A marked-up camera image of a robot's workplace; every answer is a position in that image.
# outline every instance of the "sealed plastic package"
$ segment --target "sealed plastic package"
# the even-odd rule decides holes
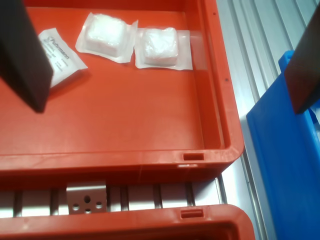
[[[166,29],[140,28],[136,36],[135,65],[143,68],[192,70],[190,32]]]
[[[87,17],[75,48],[81,53],[99,55],[117,63],[128,63],[134,51],[138,21],[132,25],[104,14]]]

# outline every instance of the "screw hole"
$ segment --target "screw hole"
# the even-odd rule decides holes
[[[74,210],[74,211],[77,211],[77,210],[79,210],[79,204],[78,203],[75,203],[75,204],[73,204],[73,206],[72,206],[72,209]]]
[[[91,198],[90,198],[90,196],[88,196],[88,195],[86,195],[86,196],[84,196],[84,202],[86,203],[86,204],[88,204],[88,203],[90,203],[90,201],[91,201]]]
[[[97,209],[101,209],[101,208],[102,208],[102,202],[97,201],[95,207],[96,207]]]

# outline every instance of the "clear plastic wrapper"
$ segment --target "clear plastic wrapper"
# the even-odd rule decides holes
[[[117,63],[128,63],[134,51],[138,21],[132,25],[104,14],[87,17],[75,48],[81,53],[99,55]]]
[[[188,30],[139,28],[134,51],[135,65],[139,69],[193,69]]]
[[[59,84],[76,71],[88,68],[62,40],[56,28],[44,30],[38,37],[53,69],[51,87]]]

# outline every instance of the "metal bracket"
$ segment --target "metal bracket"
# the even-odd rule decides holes
[[[70,183],[66,188],[69,214],[107,211],[107,187],[104,181]]]

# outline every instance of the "orange plastic crate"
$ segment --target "orange plastic crate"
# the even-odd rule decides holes
[[[249,217],[233,205],[0,219],[1,239],[254,240]]]
[[[90,12],[139,27],[190,30],[193,71],[137,69],[78,53],[88,66],[34,113],[0,81],[0,185],[61,187],[200,181],[243,152],[218,9],[213,0],[25,0],[37,33],[57,28],[75,50]]]

